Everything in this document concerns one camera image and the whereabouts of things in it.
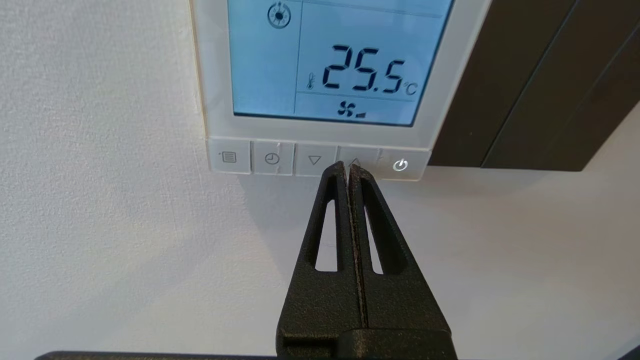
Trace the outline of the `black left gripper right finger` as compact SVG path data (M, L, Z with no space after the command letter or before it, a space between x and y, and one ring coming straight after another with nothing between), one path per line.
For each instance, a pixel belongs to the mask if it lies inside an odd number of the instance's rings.
M450 330L373 174L358 165L349 168L349 209L365 326Z

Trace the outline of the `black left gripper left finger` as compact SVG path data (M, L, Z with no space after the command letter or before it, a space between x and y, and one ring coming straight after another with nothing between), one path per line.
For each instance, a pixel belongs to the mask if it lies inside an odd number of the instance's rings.
M335 359L339 337L364 325L342 161L322 173L276 327L279 358ZM336 271L316 268L327 205L334 203Z

